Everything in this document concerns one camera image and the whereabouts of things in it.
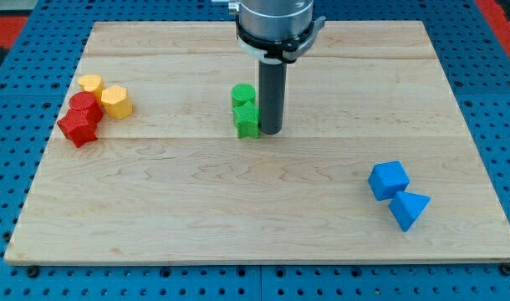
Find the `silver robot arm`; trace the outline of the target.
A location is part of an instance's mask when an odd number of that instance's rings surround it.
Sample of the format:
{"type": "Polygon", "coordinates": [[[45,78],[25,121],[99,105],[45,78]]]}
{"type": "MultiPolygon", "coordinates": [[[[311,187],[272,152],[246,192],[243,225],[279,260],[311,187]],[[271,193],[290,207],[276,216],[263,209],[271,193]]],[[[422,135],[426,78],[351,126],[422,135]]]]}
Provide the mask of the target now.
{"type": "Polygon", "coordinates": [[[235,17],[237,42],[264,64],[293,64],[314,45],[326,17],[314,0],[214,0],[235,17]]]}

